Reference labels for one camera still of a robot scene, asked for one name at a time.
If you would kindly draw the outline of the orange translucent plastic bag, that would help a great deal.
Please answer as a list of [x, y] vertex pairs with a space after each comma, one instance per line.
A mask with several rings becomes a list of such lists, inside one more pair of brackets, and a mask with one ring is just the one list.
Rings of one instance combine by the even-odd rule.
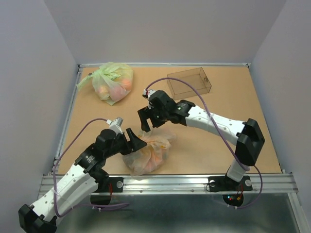
[[140, 131], [138, 137], [147, 143], [144, 148], [123, 156], [132, 176], [145, 175], [160, 168], [168, 159], [176, 135], [169, 130]]

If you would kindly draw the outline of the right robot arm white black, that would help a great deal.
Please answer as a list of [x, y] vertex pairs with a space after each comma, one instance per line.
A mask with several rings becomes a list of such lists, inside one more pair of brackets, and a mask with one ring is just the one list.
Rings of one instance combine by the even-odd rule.
[[180, 100], [175, 102], [162, 90], [144, 92], [148, 105], [138, 110], [141, 129], [149, 132], [166, 122], [198, 128], [220, 136], [227, 146], [234, 145], [234, 162], [224, 176], [224, 185], [235, 189], [250, 167], [256, 164], [265, 143], [265, 138], [254, 119], [239, 121], [211, 113], [195, 103]]

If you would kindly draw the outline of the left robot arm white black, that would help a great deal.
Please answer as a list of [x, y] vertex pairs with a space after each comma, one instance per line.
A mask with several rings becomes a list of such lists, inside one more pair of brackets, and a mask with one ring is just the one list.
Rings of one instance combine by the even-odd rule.
[[20, 207], [20, 227], [27, 233], [54, 233], [61, 218], [78, 207], [85, 197], [94, 191], [104, 191], [109, 179], [102, 169], [106, 160], [118, 153], [128, 155], [147, 146], [130, 128], [126, 131], [127, 136], [112, 129], [102, 130], [44, 196], [31, 205]]

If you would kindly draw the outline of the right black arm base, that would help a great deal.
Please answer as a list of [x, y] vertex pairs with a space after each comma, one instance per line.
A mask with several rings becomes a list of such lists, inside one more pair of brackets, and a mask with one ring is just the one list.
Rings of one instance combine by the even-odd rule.
[[211, 193], [224, 192], [224, 202], [240, 208], [244, 202], [244, 192], [252, 191], [253, 187], [249, 176], [243, 176], [242, 180], [237, 182], [224, 175], [209, 177], [205, 190]]

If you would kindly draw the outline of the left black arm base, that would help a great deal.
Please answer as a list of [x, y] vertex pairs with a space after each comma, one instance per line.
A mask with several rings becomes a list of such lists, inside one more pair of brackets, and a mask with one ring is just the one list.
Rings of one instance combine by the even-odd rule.
[[117, 203], [117, 195], [123, 192], [123, 177], [110, 176], [99, 184], [98, 189], [91, 194], [90, 203], [94, 205], [112, 205]]

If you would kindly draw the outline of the green plastic bag with fruit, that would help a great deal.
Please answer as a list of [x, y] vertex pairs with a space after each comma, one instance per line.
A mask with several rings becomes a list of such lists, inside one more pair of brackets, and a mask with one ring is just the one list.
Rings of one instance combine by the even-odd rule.
[[99, 99], [109, 105], [114, 105], [131, 92], [133, 76], [134, 71], [129, 65], [108, 62], [89, 73], [76, 86], [78, 90], [81, 90], [92, 81], [93, 89]]

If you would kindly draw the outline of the clear plastic box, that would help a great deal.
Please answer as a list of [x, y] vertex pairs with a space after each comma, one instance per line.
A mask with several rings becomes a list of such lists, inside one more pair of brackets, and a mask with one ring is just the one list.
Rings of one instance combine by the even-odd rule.
[[188, 85], [177, 80], [172, 80], [172, 78], [188, 83], [200, 95], [209, 93], [212, 87], [202, 67], [171, 73], [167, 77], [170, 78], [167, 80], [167, 84], [174, 100], [193, 97], [196, 96], [196, 93]]

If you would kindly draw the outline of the aluminium front rail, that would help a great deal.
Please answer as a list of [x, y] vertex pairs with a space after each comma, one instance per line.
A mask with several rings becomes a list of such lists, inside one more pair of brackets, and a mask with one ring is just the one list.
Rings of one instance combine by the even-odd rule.
[[[262, 180], [258, 174], [249, 174], [244, 182], [251, 185], [252, 190], [246, 187], [237, 191], [219, 191], [217, 194], [255, 194], [260, 190], [260, 182], [263, 182], [262, 193], [297, 193], [298, 187], [293, 174], [263, 173]], [[212, 194], [209, 183], [213, 181], [211, 175], [111, 175], [112, 195], [201, 195]]]

